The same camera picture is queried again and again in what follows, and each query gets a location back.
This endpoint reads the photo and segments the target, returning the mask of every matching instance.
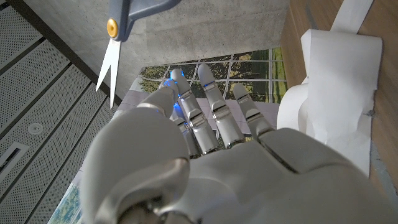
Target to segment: yellow pivot screw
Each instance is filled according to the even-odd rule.
[[[110,18],[108,20],[108,23],[106,24],[106,29],[108,30],[108,34],[112,38],[115,38],[118,35],[118,24],[114,19]]]

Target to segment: gray scissor handle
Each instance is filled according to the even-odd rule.
[[[181,0],[110,0],[109,18],[116,21],[118,35],[113,39],[124,42],[137,19],[171,9]]]

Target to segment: wooden table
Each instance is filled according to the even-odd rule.
[[[330,30],[343,0],[292,0],[281,46],[288,87],[306,77],[301,36],[308,29]],[[372,140],[398,189],[398,1],[374,0],[358,34],[381,37],[383,54],[375,96]],[[371,164],[372,183],[384,193]]]

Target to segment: white paper towel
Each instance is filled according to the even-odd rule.
[[[381,60],[378,37],[309,30],[307,134],[369,175],[373,96]]]
[[[344,0],[330,31],[358,33],[372,3],[373,0]]]
[[[292,128],[305,133],[307,125],[306,108],[301,109],[308,97],[308,84],[289,88],[280,102],[277,129]]]

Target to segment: perforated metal panel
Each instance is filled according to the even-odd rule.
[[[68,63],[69,60],[46,40],[2,74],[0,76],[0,131],[2,131],[60,73],[60,71],[67,66]]]
[[[11,6],[0,11],[0,30],[0,68],[42,37]]]
[[[0,204],[0,223],[24,223],[106,95],[91,84]]]
[[[28,223],[36,224],[48,222],[57,205],[60,203],[70,182],[73,180],[79,168],[81,167],[92,140],[98,131],[100,131],[100,129],[111,120],[115,111],[116,109],[114,108],[112,110],[109,109],[109,99],[107,99],[106,103],[103,105],[92,124],[87,129],[87,132],[78,143],[72,156],[65,164],[65,167],[55,179],[54,183],[50,186],[49,191],[43,197],[40,205],[33,212],[33,215]]]
[[[30,146],[16,166],[0,183],[0,194],[9,187],[26,162],[43,144],[64,114],[69,110],[90,80],[76,66],[72,65],[54,85],[36,102],[36,104],[14,125],[0,140],[1,155],[13,142]],[[40,134],[29,134],[28,127],[32,123],[40,123],[44,129]]]

